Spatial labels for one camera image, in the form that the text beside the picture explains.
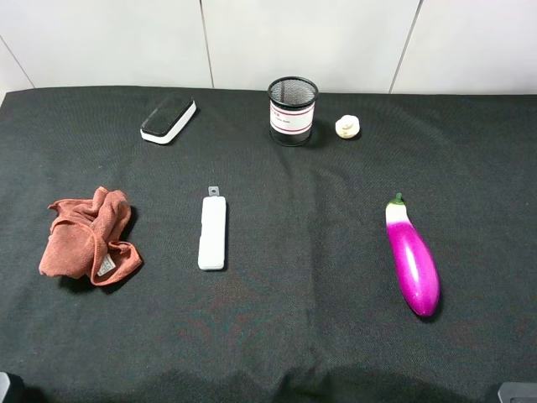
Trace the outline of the white rectangular plastic case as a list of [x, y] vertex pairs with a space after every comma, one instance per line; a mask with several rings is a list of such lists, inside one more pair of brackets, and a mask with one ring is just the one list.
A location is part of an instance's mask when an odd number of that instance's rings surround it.
[[227, 202], [218, 186], [208, 187], [201, 211], [198, 267], [204, 271], [223, 270], [226, 256]]

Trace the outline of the black mesh pen holder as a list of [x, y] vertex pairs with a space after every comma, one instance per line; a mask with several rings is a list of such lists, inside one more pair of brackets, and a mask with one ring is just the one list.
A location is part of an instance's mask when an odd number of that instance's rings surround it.
[[312, 134], [317, 85], [304, 77], [285, 76], [268, 86], [272, 139], [287, 147], [301, 146]]

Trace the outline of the small white rubber duck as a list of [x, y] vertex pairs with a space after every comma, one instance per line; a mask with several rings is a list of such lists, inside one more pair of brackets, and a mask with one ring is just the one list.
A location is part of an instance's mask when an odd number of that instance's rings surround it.
[[360, 120], [354, 115], [344, 115], [335, 123], [336, 134], [341, 139], [352, 139], [360, 133], [360, 130]]

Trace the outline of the black table cloth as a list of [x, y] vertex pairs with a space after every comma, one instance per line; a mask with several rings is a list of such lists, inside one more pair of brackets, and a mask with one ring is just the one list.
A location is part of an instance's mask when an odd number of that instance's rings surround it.
[[[311, 140], [269, 137], [265, 92], [11, 92], [1, 106], [1, 368], [30, 402], [483, 402], [536, 379], [536, 99], [322, 94]], [[335, 123], [360, 120], [341, 139]], [[63, 198], [133, 206], [125, 281], [38, 271]], [[223, 270], [198, 267], [202, 202], [227, 202]], [[441, 295], [417, 316], [395, 273], [397, 192]]]

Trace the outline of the black and white board eraser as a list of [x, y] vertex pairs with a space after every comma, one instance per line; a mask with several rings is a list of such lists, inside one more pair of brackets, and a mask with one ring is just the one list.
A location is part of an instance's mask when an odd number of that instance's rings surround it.
[[143, 121], [140, 135], [153, 144], [169, 144], [194, 117], [196, 110], [192, 97], [168, 96]]

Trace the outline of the purple toy eggplant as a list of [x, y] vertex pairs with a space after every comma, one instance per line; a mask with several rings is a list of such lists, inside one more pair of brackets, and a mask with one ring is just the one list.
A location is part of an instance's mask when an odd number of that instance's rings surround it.
[[385, 219], [402, 296], [417, 316], [431, 317], [440, 300], [440, 278], [427, 244], [409, 220], [401, 192], [388, 202]]

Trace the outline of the crumpled orange cloth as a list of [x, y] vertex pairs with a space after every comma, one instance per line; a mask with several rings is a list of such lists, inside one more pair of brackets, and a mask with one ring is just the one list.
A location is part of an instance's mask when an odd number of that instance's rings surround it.
[[48, 277], [88, 277], [94, 286], [115, 284], [143, 263], [133, 244], [121, 240], [132, 210], [120, 190], [100, 186], [89, 199], [67, 198], [48, 208], [56, 213], [39, 263]]

